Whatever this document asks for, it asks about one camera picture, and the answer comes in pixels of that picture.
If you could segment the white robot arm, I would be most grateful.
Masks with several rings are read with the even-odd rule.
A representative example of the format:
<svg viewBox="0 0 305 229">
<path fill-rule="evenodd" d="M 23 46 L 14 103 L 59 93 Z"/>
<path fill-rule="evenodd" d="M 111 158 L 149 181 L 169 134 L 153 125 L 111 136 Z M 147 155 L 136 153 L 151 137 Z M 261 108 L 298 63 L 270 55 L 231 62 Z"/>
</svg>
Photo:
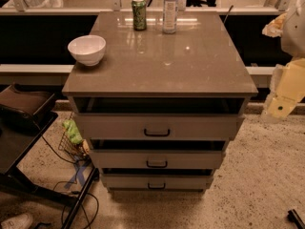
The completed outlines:
<svg viewBox="0 0 305 229">
<path fill-rule="evenodd" d="M 305 97 L 305 0 L 296 0 L 287 12 L 267 24 L 262 33 L 280 36 L 281 50 L 292 57 L 285 66 L 275 66 L 270 93 L 263 105 L 263 119 L 277 122 L 287 117 Z"/>
</svg>

